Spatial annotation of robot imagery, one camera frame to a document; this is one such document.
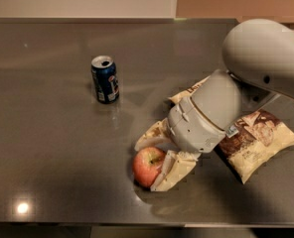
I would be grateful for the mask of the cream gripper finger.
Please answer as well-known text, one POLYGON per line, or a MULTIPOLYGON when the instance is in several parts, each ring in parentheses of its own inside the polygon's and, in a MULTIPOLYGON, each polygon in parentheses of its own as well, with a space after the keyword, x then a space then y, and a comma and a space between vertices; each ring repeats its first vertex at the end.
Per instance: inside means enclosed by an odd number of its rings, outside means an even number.
POLYGON ((194 169, 200 156, 201 154, 169 150, 165 156, 161 172, 152 183, 150 190, 162 192, 174 187, 194 169))
POLYGON ((179 148, 170 138, 168 119, 154 123, 136 142, 134 150, 139 152, 147 147, 178 151, 179 148))

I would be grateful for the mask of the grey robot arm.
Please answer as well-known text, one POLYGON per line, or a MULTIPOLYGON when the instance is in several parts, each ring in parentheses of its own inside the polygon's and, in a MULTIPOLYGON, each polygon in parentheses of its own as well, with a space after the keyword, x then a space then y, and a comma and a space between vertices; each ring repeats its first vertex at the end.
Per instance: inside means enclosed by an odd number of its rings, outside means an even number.
POLYGON ((152 191, 167 191, 211 152, 240 117, 278 96, 294 100, 294 32, 266 19, 240 23, 222 45, 224 70, 216 70, 168 117, 135 145, 134 179, 152 191))

